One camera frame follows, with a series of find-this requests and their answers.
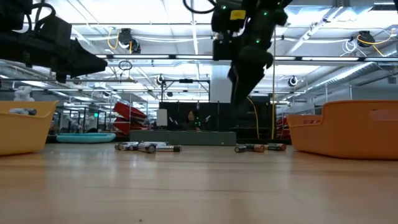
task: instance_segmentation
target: sticker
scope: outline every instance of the sticker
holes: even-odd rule
[[[244,19],[246,17],[245,10],[232,10],[230,20]]]

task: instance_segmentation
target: orange bin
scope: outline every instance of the orange bin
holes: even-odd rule
[[[42,150],[58,102],[0,101],[0,155]],[[13,108],[36,109],[35,116],[9,113]]]
[[[323,105],[322,115],[289,115],[293,147],[345,159],[398,159],[393,140],[398,101],[351,100]]]

